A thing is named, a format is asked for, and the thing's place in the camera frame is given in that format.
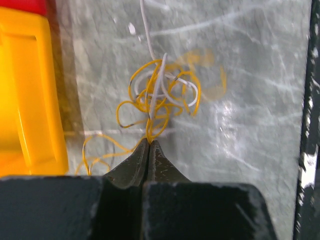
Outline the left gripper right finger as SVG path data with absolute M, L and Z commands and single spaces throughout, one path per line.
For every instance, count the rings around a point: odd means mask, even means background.
M 275 240 L 277 235 L 254 185 L 189 181 L 153 141 L 143 186 L 142 238 Z

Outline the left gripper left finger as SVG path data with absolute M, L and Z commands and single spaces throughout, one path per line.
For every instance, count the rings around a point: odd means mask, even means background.
M 0 180 L 3 240 L 139 240 L 149 144 L 102 176 Z

